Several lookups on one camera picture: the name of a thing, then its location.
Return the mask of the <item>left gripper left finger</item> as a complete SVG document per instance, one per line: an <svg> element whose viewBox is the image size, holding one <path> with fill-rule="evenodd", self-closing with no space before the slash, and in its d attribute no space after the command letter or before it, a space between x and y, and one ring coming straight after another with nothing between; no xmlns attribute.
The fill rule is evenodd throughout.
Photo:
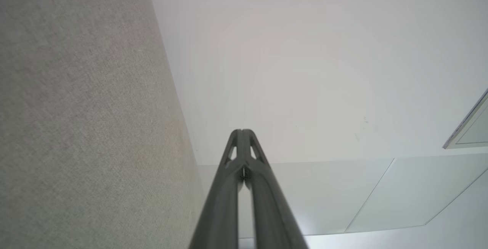
<svg viewBox="0 0 488 249"><path fill-rule="evenodd" d="M242 130L231 132L197 222L190 249L238 248L238 193L242 185Z"/></svg>

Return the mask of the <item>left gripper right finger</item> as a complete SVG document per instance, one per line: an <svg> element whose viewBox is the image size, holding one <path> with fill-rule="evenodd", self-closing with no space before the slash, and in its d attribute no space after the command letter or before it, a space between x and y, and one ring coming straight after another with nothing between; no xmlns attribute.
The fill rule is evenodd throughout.
<svg viewBox="0 0 488 249"><path fill-rule="evenodd" d="M246 186L252 193L255 246L258 249L307 249L307 244L263 149L244 129Z"/></svg>

